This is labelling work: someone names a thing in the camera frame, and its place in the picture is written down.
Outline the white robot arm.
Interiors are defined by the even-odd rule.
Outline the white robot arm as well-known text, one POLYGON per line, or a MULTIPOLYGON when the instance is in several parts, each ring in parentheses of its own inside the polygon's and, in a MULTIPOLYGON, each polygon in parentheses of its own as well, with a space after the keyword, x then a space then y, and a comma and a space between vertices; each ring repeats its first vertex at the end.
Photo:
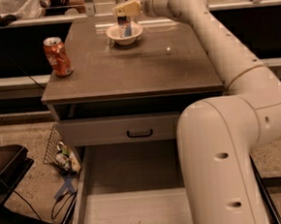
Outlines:
POLYGON ((193 224, 269 224, 250 151, 281 136, 281 81, 204 0, 128 0, 116 16, 189 24, 226 90, 182 112, 177 144, 193 224))

